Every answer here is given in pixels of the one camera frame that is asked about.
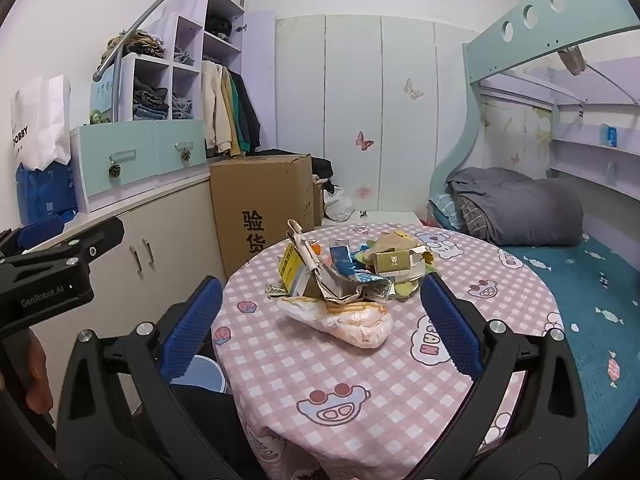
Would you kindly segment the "person's left hand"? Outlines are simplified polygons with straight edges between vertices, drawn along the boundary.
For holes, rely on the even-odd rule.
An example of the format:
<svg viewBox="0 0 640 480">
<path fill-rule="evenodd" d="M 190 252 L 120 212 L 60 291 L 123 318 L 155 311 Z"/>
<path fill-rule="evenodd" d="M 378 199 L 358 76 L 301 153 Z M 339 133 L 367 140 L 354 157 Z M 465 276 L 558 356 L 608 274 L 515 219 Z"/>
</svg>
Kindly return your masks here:
<svg viewBox="0 0 640 480">
<path fill-rule="evenodd" d="M 26 387 L 26 404 L 37 414 L 47 414 L 53 408 L 53 398 L 47 372 L 47 356 L 43 346 L 32 331 L 29 334 L 27 369 L 29 372 Z"/>
</svg>

